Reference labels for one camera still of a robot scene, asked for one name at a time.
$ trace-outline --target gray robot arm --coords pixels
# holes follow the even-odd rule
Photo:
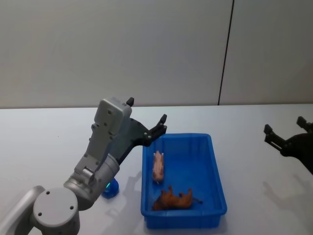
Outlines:
[[[34,226],[44,235],[76,235],[78,211],[93,205],[132,148],[149,146],[166,132],[166,115],[148,130],[130,118],[133,104],[133,98],[126,103],[116,98],[102,100],[87,150],[64,187],[31,189],[0,223],[0,235],[28,234]]]

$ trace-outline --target circular joint cap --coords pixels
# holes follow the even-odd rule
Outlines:
[[[68,188],[53,188],[42,192],[34,204],[34,216],[45,227],[60,227],[68,223],[78,210],[77,198]]]

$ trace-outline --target white wall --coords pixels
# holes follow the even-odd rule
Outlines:
[[[313,102],[313,1],[235,0],[220,104]]]
[[[0,107],[217,104],[231,0],[0,0]]]

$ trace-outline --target brown toy animal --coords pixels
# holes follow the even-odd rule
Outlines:
[[[161,191],[161,195],[153,203],[153,211],[172,210],[172,209],[188,209],[191,207],[193,201],[202,204],[202,201],[192,197],[191,188],[188,189],[188,194],[179,193],[179,197],[173,195],[172,186],[169,186],[169,191]]]

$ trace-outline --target blue plastic bin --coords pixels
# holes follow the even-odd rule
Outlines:
[[[152,180],[153,153],[164,153],[164,181]],[[227,205],[208,134],[166,134],[143,148],[141,213],[149,229],[215,228]],[[203,201],[188,210],[153,211],[161,190],[187,193]]]

